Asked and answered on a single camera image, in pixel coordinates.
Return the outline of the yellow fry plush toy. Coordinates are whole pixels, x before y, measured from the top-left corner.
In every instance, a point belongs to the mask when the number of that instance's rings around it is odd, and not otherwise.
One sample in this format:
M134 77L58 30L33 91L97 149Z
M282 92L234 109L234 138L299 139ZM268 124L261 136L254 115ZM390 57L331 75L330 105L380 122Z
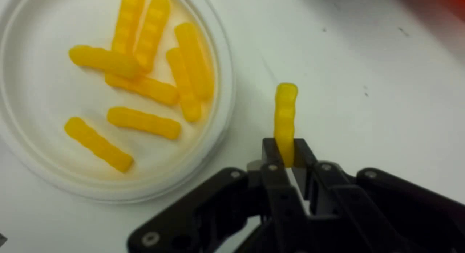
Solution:
M134 50L134 57L144 72L152 71L158 45L170 15L169 0L151 0Z
M79 142L83 147L90 150L95 156L103 159L119 172L128 172L134 163L131 155L111 144L96 130L90 127L80 117L71 117L64 126L69 137Z
M202 101L211 100L214 96L214 79L196 25L181 23L174 31L194 94Z
M275 94L274 139L286 168L294 164L295 114L298 87L292 83L281 83Z
M103 48L76 45L69 49L68 55L77 66L101 70L126 79L134 79L144 72L133 56Z
M121 0L111 51L131 54L145 0Z
M199 121L202 114L201 103L194 94L180 48L168 50L166 59L179 91L179 103L184 119L188 122Z
M164 105L173 106L179 102L179 92L175 86L148 77L130 80L106 74L105 82L109 86L151 98Z
M106 118L109 123L117 127L148 132L166 139L178 139L182 130L181 124L178 121L129 109L124 106L110 108Z

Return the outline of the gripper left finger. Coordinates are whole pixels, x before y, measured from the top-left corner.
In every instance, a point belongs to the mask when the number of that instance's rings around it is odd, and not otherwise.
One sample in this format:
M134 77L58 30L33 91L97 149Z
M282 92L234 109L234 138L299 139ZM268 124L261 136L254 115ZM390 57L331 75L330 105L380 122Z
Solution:
M261 224L236 252L308 253L307 217L273 138L258 168L226 168L141 225L129 253L213 253L247 220Z

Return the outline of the white paper plate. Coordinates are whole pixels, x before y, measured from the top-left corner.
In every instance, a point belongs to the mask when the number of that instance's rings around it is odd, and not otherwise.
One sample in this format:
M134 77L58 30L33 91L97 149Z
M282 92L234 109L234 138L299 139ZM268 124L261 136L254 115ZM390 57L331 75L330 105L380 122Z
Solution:
M193 178L214 154L229 125L236 78L226 32L209 0L170 0L171 15L150 77L174 84L166 51L178 47L174 28L197 25L214 79L214 96L197 123L167 106L112 88L98 71L72 63L84 44L109 49L121 0L0 0L0 136L35 175L60 190L106 203L133 203L167 194ZM178 139L117 127L110 108L124 106L181 124ZM133 157L119 172L67 135L80 117Z

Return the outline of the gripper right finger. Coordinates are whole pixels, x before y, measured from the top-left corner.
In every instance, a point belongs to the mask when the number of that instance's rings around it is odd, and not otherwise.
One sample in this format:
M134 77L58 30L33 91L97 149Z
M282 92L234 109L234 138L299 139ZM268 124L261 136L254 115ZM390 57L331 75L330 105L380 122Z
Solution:
M465 204L376 168L355 176L294 140L299 189L344 253L465 253Z

